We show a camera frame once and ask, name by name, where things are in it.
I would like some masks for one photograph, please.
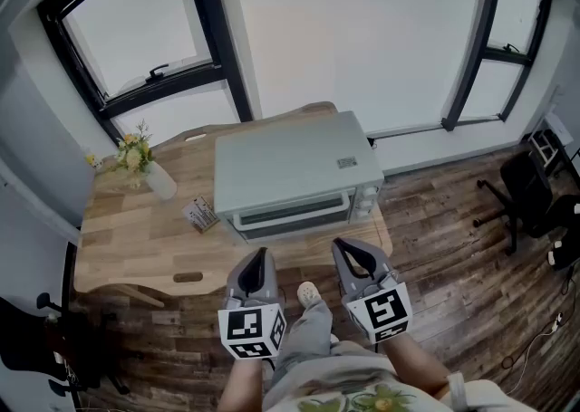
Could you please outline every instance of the gray pants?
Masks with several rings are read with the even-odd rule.
[[[327,358],[330,356],[376,356],[352,341],[340,341],[331,345],[330,330],[333,315],[326,302],[316,298],[304,309],[302,317],[290,329],[288,338],[282,346],[282,353],[275,364],[272,377],[273,387],[291,368],[305,360]]]

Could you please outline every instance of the person's left arm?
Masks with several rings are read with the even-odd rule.
[[[236,360],[217,412],[259,412],[262,410],[262,360]]]

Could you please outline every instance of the table leg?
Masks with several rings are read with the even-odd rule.
[[[147,302],[148,304],[152,304],[152,305],[157,306],[157,307],[165,307],[165,304],[163,302],[156,300],[155,298],[151,298],[147,294],[144,294],[144,293],[140,292],[139,290],[136,290],[132,286],[129,286],[126,284],[121,284],[121,283],[116,284],[114,286],[117,290],[119,290],[120,292],[124,292],[127,296],[130,296],[131,298],[135,298],[136,300],[141,300],[143,302]]]

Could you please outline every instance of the oven door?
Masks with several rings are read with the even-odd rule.
[[[355,189],[314,196],[268,209],[232,215],[232,225],[247,240],[298,235],[348,223]]]

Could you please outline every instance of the label on oven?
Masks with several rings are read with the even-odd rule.
[[[346,168],[353,168],[354,166],[358,166],[358,162],[356,162],[356,158],[354,156],[350,158],[341,158],[337,159],[336,162],[338,163],[339,169],[346,169]]]

